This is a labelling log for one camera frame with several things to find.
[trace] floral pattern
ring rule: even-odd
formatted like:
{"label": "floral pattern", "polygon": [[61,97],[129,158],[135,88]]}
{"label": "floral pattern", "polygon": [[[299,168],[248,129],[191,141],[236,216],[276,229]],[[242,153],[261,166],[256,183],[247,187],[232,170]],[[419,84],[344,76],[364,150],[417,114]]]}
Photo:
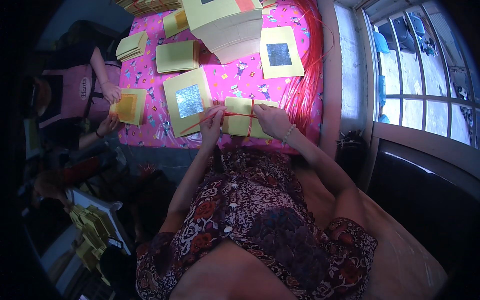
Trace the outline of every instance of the floral pattern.
{"label": "floral pattern", "polygon": [[377,241],[346,218],[319,229],[280,153],[241,148],[212,158],[182,228],[137,252],[143,299],[168,299],[182,275],[225,238],[257,257],[298,299],[360,299]]}

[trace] beaded bracelet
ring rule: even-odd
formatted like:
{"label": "beaded bracelet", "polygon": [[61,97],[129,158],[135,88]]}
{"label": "beaded bracelet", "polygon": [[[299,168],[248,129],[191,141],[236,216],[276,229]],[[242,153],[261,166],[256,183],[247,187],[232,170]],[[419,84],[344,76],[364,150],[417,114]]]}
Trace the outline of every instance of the beaded bracelet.
{"label": "beaded bracelet", "polygon": [[288,130],[287,134],[285,135],[285,137],[283,138],[283,141],[282,141],[282,146],[284,146],[286,143],[287,143],[287,138],[288,136],[290,135],[290,133],[292,132],[292,130],[297,127],[297,125],[293,124],[290,129]]}

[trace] corrugated metal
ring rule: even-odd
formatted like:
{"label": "corrugated metal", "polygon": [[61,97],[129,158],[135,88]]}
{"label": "corrugated metal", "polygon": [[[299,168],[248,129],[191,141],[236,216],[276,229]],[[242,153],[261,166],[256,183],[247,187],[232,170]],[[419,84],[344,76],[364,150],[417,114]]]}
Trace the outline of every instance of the corrugated metal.
{"label": "corrugated metal", "polygon": [[433,13],[430,15],[430,19],[437,30],[438,36],[446,52],[447,64],[449,66],[465,67],[460,50],[456,45],[455,38],[453,37],[452,31],[443,15],[441,13]]}

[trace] hand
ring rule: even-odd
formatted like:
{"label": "hand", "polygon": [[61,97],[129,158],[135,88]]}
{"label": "hand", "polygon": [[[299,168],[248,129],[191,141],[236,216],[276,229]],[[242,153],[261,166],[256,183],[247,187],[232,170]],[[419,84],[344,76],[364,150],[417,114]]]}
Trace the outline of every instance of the hand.
{"label": "hand", "polygon": [[102,84],[103,98],[110,104],[118,103],[121,99],[121,88],[110,81]]}
{"label": "hand", "polygon": [[292,126],[292,123],[288,120],[287,112],[283,109],[265,104],[255,104],[253,112],[257,115],[264,133],[277,140],[282,141]]}
{"label": "hand", "polygon": [[101,136],[112,133],[119,124],[119,117],[117,115],[108,115],[108,117],[100,123],[96,133]]}
{"label": "hand", "polygon": [[202,133],[201,149],[204,148],[209,152],[213,151],[220,137],[220,123],[225,110],[227,110],[227,107],[222,105],[211,106],[206,110],[205,117],[211,117],[200,123],[200,132]]}

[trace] pink apron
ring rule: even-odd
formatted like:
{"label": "pink apron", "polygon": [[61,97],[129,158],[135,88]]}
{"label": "pink apron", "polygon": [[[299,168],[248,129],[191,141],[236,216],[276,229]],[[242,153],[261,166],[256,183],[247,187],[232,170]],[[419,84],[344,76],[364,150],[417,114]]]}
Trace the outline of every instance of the pink apron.
{"label": "pink apron", "polygon": [[[118,85],[120,65],[114,61],[107,61],[105,68],[110,82]],[[107,117],[110,103],[103,98],[100,82],[91,65],[75,66],[65,70],[44,70],[42,75],[63,76],[63,92],[60,114],[39,123],[39,128],[61,119],[82,117],[101,122]]]}

